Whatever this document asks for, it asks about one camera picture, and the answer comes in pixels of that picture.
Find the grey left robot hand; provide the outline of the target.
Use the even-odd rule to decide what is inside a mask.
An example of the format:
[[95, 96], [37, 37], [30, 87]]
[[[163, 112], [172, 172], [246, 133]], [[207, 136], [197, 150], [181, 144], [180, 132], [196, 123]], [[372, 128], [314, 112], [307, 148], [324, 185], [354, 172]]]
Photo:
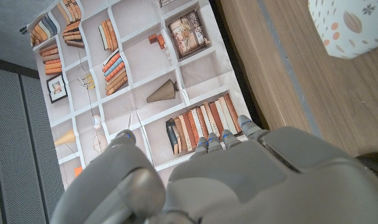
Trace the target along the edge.
[[118, 133], [71, 183], [52, 223], [378, 223], [378, 163], [290, 126], [240, 116], [247, 139], [200, 138], [167, 184]]

